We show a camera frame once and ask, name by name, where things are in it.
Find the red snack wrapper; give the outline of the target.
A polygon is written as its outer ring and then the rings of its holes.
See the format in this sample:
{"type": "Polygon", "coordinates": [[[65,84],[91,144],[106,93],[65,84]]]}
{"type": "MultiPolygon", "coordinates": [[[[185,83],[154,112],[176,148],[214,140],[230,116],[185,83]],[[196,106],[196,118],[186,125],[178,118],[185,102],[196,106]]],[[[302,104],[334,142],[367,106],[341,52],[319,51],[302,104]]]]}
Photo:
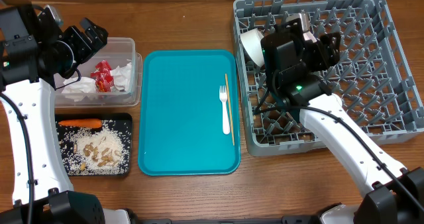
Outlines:
{"type": "Polygon", "coordinates": [[[106,60],[102,60],[95,66],[95,71],[90,73],[90,78],[95,80],[97,92],[111,92],[114,79],[111,75],[111,67],[106,60]]]}

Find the white napkin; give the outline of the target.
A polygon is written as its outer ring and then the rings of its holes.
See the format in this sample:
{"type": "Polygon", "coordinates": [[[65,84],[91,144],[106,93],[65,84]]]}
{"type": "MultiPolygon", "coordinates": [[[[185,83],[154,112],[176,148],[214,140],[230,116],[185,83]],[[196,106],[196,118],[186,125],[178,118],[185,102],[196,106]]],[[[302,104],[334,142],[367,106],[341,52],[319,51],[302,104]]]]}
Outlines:
{"type": "Polygon", "coordinates": [[[117,66],[115,69],[110,71],[110,75],[113,77],[114,86],[119,91],[128,91],[131,80],[132,63],[127,63],[126,66],[117,66]]]}

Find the white tissue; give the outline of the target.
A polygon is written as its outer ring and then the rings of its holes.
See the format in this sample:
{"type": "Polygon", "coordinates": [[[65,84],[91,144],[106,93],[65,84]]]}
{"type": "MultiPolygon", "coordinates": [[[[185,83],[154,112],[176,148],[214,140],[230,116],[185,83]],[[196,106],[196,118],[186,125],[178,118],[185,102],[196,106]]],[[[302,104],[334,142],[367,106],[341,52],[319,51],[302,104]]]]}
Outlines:
{"type": "Polygon", "coordinates": [[[97,89],[95,86],[95,80],[92,78],[81,77],[80,81],[78,78],[70,78],[64,80],[65,85],[62,93],[65,94],[65,98],[73,99],[75,102],[81,101],[85,98],[84,95],[76,95],[77,93],[96,93],[97,89]]]}

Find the cream bowl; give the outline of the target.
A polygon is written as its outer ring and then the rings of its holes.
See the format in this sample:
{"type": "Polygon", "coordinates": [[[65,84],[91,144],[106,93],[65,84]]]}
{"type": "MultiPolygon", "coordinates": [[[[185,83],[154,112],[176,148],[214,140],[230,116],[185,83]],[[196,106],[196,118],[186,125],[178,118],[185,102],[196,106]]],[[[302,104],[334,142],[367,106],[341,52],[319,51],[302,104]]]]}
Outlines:
{"type": "Polygon", "coordinates": [[[244,51],[252,62],[261,68],[264,65],[261,40],[264,35],[258,29],[252,29],[240,35],[240,41],[244,51]]]}

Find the orange carrot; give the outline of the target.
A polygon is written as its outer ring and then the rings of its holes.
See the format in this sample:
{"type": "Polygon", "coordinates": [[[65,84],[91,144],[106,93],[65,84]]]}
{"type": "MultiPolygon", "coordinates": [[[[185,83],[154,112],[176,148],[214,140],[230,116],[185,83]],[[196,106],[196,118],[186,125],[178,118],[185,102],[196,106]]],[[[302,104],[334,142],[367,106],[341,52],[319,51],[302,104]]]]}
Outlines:
{"type": "Polygon", "coordinates": [[[88,129],[99,129],[102,127],[102,121],[100,119],[71,119],[60,121],[58,124],[65,127],[81,127],[88,129]]]}

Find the white plastic fork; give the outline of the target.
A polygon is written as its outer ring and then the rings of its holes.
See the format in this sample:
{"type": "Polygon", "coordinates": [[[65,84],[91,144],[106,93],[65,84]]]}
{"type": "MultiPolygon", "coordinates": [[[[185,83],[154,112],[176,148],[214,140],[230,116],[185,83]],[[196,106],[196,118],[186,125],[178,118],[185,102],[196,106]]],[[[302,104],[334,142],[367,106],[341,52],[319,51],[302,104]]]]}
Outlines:
{"type": "Polygon", "coordinates": [[[223,125],[223,133],[225,135],[228,135],[231,131],[230,123],[229,123],[229,116],[227,111],[227,90],[225,85],[221,85],[219,87],[219,99],[221,101],[222,105],[222,125],[223,125]]]}

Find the bowl with food scraps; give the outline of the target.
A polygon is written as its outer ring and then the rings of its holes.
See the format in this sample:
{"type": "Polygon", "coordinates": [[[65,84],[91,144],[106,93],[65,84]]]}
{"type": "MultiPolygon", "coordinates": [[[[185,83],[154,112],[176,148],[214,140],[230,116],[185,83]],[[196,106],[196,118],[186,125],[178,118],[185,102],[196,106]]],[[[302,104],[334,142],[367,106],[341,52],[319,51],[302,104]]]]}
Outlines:
{"type": "Polygon", "coordinates": [[[310,31],[303,33],[303,39],[306,42],[310,41],[312,43],[316,43],[318,41],[318,39],[310,31]]]}

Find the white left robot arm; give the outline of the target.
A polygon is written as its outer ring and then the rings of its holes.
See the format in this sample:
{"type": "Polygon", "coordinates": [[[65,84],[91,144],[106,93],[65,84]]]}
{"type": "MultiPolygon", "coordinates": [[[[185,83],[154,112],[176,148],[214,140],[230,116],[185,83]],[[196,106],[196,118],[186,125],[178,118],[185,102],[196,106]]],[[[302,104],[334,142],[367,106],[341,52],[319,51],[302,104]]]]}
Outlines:
{"type": "Polygon", "coordinates": [[[55,123],[56,74],[70,78],[107,44],[107,31],[82,19],[62,30],[51,6],[1,10],[1,103],[7,115],[15,184],[2,223],[136,223],[129,209],[105,209],[76,192],[62,162],[55,123]]]}

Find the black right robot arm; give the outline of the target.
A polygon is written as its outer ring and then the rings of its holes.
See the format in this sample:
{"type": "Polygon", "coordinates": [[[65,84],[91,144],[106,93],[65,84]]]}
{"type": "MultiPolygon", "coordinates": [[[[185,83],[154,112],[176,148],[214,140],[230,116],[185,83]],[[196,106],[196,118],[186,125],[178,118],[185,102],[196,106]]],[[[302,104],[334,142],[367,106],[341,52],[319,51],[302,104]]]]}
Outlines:
{"type": "Polygon", "coordinates": [[[321,139],[362,195],[359,206],[336,204],[311,222],[422,223],[423,169],[408,170],[384,152],[314,74],[338,62],[340,41],[337,32],[316,38],[293,27],[260,41],[269,89],[282,102],[278,108],[321,139]]]}

